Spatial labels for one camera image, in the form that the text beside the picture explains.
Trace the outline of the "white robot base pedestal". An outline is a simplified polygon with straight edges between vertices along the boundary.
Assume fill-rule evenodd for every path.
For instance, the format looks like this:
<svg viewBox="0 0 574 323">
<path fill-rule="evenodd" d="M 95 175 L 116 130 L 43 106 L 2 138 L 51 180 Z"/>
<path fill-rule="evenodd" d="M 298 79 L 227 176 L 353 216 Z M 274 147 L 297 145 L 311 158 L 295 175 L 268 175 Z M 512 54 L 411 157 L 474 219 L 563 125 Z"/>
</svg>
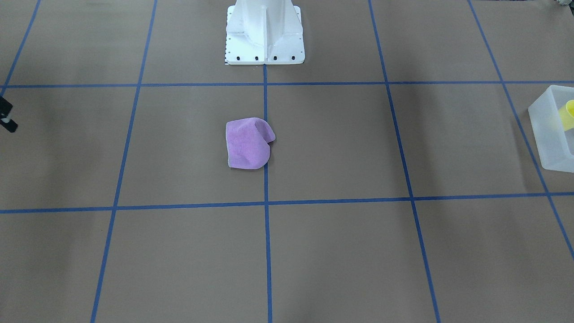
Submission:
<svg viewBox="0 0 574 323">
<path fill-rule="evenodd" d="M 224 62 L 303 64 L 301 9 L 291 0 L 238 0 L 227 8 Z"/>
</svg>

